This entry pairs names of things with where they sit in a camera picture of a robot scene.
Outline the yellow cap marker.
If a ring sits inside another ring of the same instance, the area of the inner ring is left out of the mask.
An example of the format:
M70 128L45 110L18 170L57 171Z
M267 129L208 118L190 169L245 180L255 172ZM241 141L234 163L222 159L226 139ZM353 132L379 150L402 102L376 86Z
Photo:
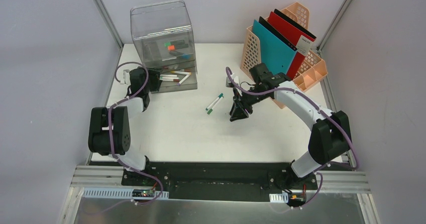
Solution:
M175 74L182 74L182 75L191 75L191 72L186 72L186 71L171 71L170 73L175 73Z

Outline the teal cap marker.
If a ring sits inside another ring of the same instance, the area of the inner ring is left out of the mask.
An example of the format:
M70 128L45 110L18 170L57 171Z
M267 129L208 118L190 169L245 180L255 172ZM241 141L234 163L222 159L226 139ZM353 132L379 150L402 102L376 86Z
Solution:
M219 101L221 98L223 97L223 93L220 93L213 101L212 101L212 103L210 103L206 108L205 108L205 110L206 111L208 111L209 109L211 109L213 106L214 106L214 104L217 102L217 101Z

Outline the purple cap marker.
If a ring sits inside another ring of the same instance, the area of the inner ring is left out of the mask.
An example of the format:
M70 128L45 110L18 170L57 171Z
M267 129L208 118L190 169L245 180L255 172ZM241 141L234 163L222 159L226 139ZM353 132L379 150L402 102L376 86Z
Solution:
M187 80L191 75L190 74L186 74L179 82L177 85L181 85L185 80Z

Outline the orange cap black highlighter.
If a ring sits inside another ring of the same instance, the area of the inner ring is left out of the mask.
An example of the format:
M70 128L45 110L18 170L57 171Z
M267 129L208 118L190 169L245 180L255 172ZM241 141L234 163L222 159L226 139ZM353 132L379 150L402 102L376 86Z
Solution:
M179 49L185 49L188 48L189 45L188 44L176 44L176 45L170 45L167 47L167 49L169 51L175 51L175 50L179 50Z

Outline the green cap black highlighter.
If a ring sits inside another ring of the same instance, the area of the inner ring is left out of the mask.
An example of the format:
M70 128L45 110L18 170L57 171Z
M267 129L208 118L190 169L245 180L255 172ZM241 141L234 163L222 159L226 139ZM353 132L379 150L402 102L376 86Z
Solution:
M185 44L184 40L174 40L174 41L168 41L164 43L165 47L169 47L171 45L181 45L181 44Z

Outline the blue cap black highlighter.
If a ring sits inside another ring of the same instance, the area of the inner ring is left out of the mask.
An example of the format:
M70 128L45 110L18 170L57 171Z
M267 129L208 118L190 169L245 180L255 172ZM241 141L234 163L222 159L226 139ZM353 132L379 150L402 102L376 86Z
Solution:
M192 58L191 54L185 54L185 53L182 53L182 52L179 52L179 51L176 51L176 50L169 51L169 54L176 57L176 58L179 58L179 59L188 60L188 59Z

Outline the clear grey drawer organizer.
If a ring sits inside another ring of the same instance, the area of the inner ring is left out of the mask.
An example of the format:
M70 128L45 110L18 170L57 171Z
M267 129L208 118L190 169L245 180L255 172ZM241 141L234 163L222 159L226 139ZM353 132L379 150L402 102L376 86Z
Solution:
M191 20L183 0L173 0L134 7L130 10L131 36L142 63L149 69L159 69L161 74L190 69L191 76L181 85L178 82L162 81L158 92L195 90L197 66L194 34ZM191 54L191 59L179 59L169 54L165 42L184 40L189 47L176 51ZM180 80L185 76L176 74Z

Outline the teal folder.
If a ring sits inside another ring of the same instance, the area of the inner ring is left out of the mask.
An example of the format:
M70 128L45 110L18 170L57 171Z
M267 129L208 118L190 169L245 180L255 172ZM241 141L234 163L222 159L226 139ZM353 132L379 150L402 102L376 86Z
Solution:
M273 74L288 74L297 48L280 34L263 17L253 22L252 33L259 38L261 62Z

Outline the red folder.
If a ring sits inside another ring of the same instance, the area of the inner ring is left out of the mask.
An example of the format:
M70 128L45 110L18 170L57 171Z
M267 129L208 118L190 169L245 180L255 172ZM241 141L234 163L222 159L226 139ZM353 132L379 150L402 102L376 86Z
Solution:
M278 9L270 13L267 22L297 48L297 53L286 74L294 79L316 36Z

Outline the dark red cap marker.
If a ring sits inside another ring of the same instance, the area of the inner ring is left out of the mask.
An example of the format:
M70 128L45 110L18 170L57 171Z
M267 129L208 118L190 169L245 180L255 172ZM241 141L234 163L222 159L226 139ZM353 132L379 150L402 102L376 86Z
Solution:
M160 79L160 80L162 80L162 81L165 81L165 82L179 82L180 81L180 79L168 79L168 78L166 78L166 79Z

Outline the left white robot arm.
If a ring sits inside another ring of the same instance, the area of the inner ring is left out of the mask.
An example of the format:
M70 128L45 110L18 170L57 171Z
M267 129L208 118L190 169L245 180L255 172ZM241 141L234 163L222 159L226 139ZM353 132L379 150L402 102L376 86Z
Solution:
M129 72L130 85L126 100L116 107L94 107L90 114L88 148L92 153L109 156L126 168L136 169L134 179L141 186L149 185L153 172L146 168L149 159L139 154L131 143L130 119L146 111L150 93L158 91L160 71L138 67Z

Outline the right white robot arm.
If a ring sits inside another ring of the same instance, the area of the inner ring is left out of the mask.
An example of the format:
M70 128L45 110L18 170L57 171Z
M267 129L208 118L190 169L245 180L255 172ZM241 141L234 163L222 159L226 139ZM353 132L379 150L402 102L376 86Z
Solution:
M230 121L247 119L253 112L253 105L271 98L284 104L310 129L308 150L286 170L285 182L290 188L299 188L308 174L352 148L347 114L320 106L286 74L273 74L264 63L258 64L250 69L255 83L248 90L235 81L229 67L226 67L226 74L234 93Z

